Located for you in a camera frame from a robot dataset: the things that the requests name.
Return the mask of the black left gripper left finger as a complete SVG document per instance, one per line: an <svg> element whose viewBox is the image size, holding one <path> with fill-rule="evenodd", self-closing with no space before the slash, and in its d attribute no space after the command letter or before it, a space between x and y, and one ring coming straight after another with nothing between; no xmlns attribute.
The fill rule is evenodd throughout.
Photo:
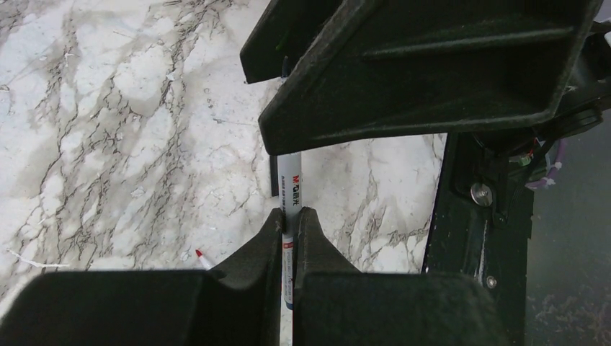
<svg viewBox="0 0 611 346"><path fill-rule="evenodd" d="M278 345L282 213L210 270L61 271L36 277L3 345Z"/></svg>

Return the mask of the grey marker pen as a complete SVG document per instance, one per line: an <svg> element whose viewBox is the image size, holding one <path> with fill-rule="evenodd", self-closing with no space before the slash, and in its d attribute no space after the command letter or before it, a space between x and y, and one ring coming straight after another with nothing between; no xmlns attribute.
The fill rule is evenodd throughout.
<svg viewBox="0 0 611 346"><path fill-rule="evenodd" d="M302 209L301 152L277 157L277 181L280 207L284 217L282 231L282 296L290 313L293 312L294 276L297 254L299 214Z"/></svg>

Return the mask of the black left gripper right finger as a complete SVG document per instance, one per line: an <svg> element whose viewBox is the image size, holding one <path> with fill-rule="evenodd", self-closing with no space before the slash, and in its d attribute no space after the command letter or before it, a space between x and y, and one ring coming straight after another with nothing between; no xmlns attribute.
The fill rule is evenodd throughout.
<svg viewBox="0 0 611 346"><path fill-rule="evenodd" d="M317 212L300 212L295 345L508 342L491 296L473 278L360 272L325 237Z"/></svg>

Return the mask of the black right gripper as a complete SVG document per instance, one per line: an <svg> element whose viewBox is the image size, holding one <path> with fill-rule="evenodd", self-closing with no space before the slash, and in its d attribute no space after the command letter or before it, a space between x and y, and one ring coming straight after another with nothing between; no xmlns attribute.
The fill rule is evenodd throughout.
<svg viewBox="0 0 611 346"><path fill-rule="evenodd" d="M610 20L598 20L603 1L539 1L539 12L569 21L583 33L583 43L552 119L536 125L542 141L568 138L595 128L610 109Z"/></svg>

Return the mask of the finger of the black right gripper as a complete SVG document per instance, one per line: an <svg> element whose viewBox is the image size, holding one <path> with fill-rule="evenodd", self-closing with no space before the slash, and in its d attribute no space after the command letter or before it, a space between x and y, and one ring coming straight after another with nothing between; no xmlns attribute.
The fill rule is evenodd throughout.
<svg viewBox="0 0 611 346"><path fill-rule="evenodd" d="M239 54L246 82L279 77L285 58L293 67L340 4L335 0L271 1Z"/></svg>
<svg viewBox="0 0 611 346"><path fill-rule="evenodd" d="M259 116L267 152L551 119L584 37L539 1L340 1Z"/></svg>

